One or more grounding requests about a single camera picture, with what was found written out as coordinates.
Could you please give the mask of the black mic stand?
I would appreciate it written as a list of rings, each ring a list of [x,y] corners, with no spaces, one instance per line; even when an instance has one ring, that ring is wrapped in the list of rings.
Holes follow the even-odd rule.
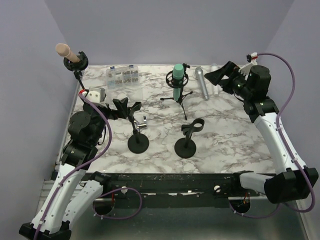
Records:
[[[194,156],[197,146],[191,138],[193,133],[202,131],[204,125],[205,120],[202,118],[197,118],[192,123],[183,124],[181,126],[181,131],[184,135],[184,138],[178,139],[174,145],[174,151],[180,158],[189,159]]]

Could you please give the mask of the white microphone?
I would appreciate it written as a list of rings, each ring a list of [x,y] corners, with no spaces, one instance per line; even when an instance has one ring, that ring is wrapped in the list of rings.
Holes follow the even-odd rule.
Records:
[[[219,67],[218,67],[216,64],[212,64],[212,65],[211,65],[210,70],[211,70],[212,72],[215,72],[215,71],[218,70],[218,69],[219,69]],[[217,84],[217,78],[216,78],[216,77],[214,77],[213,82],[214,82],[214,84],[213,84],[213,86],[212,86],[213,95],[214,95],[214,96],[218,96],[218,95],[220,94],[220,88],[219,88],[219,85]]]

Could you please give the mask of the teal microphone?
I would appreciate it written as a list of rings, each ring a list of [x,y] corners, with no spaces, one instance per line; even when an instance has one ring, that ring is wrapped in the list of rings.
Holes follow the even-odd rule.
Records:
[[[175,64],[173,67],[173,71],[172,71],[172,83],[174,86],[176,86],[177,88],[173,89],[173,99],[175,101],[179,100],[180,97],[180,85],[184,80],[184,66],[180,63]]]

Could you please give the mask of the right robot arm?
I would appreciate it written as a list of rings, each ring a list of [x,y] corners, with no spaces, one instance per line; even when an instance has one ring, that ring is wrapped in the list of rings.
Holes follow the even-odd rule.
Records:
[[[306,199],[319,174],[315,168],[307,167],[293,147],[282,125],[280,111],[267,95],[270,70],[253,65],[245,74],[228,61],[204,77],[224,92],[242,98],[244,111],[262,135],[273,160],[275,176],[244,171],[230,183],[230,191],[241,196],[247,190],[254,190],[266,195],[273,204]]]

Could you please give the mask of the black white-mic stand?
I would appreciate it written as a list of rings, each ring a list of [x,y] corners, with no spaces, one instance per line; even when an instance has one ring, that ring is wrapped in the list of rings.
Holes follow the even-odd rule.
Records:
[[[128,139],[127,146],[134,154],[142,154],[149,147],[149,139],[143,133],[140,133],[134,123],[134,113],[142,107],[141,102],[135,102],[129,109],[128,120],[132,125],[132,136]]]

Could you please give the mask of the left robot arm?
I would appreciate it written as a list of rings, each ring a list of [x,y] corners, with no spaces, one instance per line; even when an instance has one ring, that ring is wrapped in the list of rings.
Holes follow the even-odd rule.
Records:
[[[70,118],[70,141],[62,150],[60,166],[55,182],[40,211],[31,222],[24,223],[19,234],[29,240],[68,240],[76,221],[96,197],[107,197],[111,191],[108,177],[94,174],[88,186],[73,197],[90,164],[105,153],[97,145],[104,129],[111,132],[109,120],[126,119],[128,98],[113,99],[115,109],[94,106],[84,100],[83,110]]]

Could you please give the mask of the grey metal microphone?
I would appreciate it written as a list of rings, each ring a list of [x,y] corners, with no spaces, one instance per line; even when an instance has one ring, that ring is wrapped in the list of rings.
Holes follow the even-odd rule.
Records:
[[[195,73],[195,78],[199,83],[199,87],[201,89],[203,98],[205,101],[208,101],[209,94],[208,94],[208,90],[207,90],[205,79],[204,79],[203,69],[201,67],[196,67],[194,73]]]

